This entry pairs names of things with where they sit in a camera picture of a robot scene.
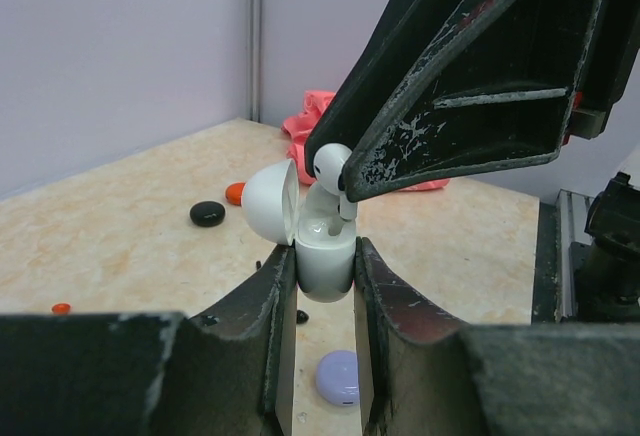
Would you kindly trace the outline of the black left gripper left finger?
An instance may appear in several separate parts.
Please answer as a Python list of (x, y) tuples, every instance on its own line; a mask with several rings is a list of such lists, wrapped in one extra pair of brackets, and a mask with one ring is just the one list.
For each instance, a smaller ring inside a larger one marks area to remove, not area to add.
[(295, 255), (201, 313), (5, 315), (5, 435), (288, 435)]

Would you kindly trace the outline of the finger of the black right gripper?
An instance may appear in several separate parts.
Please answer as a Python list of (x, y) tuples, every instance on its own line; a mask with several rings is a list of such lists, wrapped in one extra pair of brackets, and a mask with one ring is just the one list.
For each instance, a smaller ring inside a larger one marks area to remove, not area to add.
[(355, 147), (349, 199), (556, 159), (603, 7), (461, 0)]
[(354, 68), (312, 130), (304, 146), (306, 172), (328, 143), (341, 143), (353, 155), (366, 144), (385, 141), (383, 165), (406, 155), (397, 170), (401, 184), (492, 172), (495, 146), (468, 126), (443, 136), (427, 133), (401, 140), (397, 124), (414, 117), (425, 124), (432, 102), (449, 94), (475, 91), (489, 83), (481, 63), (491, 51), (473, 49), (485, 31), (481, 15), (495, 0), (389, 0)]

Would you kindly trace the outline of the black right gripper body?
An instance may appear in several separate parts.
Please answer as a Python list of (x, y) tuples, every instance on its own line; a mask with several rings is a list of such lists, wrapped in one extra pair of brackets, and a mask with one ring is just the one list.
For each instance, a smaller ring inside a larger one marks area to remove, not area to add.
[(566, 136), (593, 139), (624, 94), (639, 49), (639, 0), (602, 0)]

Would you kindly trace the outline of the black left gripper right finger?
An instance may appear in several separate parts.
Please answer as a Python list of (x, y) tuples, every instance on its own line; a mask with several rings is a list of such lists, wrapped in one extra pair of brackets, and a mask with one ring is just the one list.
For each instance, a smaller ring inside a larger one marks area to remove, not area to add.
[(467, 323), (357, 242), (354, 311), (367, 435), (635, 435), (635, 324)]

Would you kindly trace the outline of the purple earbud charging case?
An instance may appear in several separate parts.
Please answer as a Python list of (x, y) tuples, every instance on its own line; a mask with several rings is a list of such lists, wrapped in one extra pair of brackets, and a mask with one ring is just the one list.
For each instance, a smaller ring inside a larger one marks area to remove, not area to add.
[(329, 404), (355, 407), (360, 403), (357, 355), (349, 350), (327, 353), (317, 364), (315, 387)]

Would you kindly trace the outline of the white earbud charging case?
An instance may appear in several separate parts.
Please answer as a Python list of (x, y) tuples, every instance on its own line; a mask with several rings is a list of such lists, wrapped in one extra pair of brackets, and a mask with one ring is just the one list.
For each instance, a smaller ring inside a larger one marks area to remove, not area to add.
[(340, 217), (339, 204), (318, 182), (302, 198), (291, 159), (255, 173), (241, 197), (245, 219), (258, 236), (295, 250), (298, 285), (320, 303), (341, 300), (353, 282), (357, 226)]

